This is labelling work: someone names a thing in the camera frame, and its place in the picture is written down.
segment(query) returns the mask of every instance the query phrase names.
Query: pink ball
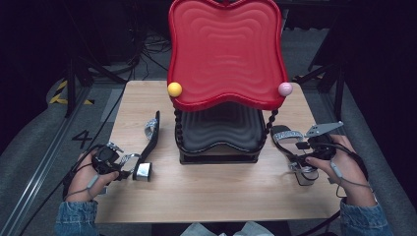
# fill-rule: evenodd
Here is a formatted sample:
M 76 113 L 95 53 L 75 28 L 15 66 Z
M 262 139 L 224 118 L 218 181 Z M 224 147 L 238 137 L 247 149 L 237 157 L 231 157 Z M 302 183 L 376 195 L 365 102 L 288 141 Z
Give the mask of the pink ball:
M 282 96 L 287 96 L 292 92 L 292 85 L 290 83 L 284 82 L 278 87 L 278 92 Z

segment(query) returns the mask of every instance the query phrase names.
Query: wavy tray surface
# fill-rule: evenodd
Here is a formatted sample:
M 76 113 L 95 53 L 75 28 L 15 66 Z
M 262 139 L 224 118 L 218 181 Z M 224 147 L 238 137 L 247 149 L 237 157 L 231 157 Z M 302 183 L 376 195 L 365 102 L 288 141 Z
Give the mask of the wavy tray surface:
M 182 86 L 174 106 L 184 111 L 235 101 L 257 109 L 280 107 L 287 82 L 280 52 L 281 16 L 269 0 L 222 5 L 177 0 L 169 23 L 172 56 L 167 84 Z
M 187 152 L 201 152 L 216 146 L 239 151 L 259 151 L 265 123 L 260 110 L 235 102 L 212 108 L 183 112 L 182 131 Z

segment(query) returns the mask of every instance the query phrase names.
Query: twisted black post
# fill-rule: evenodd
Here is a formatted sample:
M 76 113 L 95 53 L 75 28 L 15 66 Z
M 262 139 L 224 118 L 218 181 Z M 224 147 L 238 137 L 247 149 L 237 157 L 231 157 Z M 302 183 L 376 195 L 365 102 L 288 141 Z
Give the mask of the twisted black post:
M 271 112 L 271 115 L 269 116 L 269 121 L 267 122 L 267 126 L 264 131 L 264 136 L 260 141 L 260 147 L 262 147 L 265 144 L 265 141 L 267 140 L 267 136 L 269 134 L 270 128 L 272 128 L 272 123 L 275 121 L 275 116 L 278 114 L 278 110 L 273 110 Z
M 175 136 L 177 139 L 178 145 L 183 145 L 183 132 L 182 132 L 182 124 L 181 124 L 181 117 L 182 117 L 182 111 L 179 109 L 175 109 L 174 111 L 175 115 Z

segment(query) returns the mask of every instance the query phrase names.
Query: denim sleeve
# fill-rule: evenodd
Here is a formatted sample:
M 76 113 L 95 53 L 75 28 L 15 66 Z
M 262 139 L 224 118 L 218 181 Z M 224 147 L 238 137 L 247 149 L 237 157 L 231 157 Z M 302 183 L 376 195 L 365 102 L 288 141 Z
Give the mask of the denim sleeve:
M 345 236 L 393 235 L 380 205 L 351 206 L 340 202 L 341 232 Z
M 99 235 L 95 228 L 97 202 L 61 203 L 55 222 L 55 235 Z

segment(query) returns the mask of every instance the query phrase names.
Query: wooden table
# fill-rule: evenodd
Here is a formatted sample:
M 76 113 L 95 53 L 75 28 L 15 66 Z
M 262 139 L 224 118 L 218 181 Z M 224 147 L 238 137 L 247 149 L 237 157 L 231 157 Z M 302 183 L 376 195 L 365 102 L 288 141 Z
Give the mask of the wooden table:
M 293 86 L 273 125 L 305 133 L 315 121 L 300 87 Z M 327 175 L 320 171 L 313 186 L 299 186 L 270 136 L 255 164 L 181 165 L 165 81 L 127 84 L 110 141 L 125 153 L 142 152 L 149 142 L 144 126 L 157 110 L 159 141 L 147 159 L 153 164 L 151 181 L 112 182 L 108 194 L 96 198 L 97 223 L 327 218 L 339 210 Z M 270 111 L 264 115 L 268 119 Z

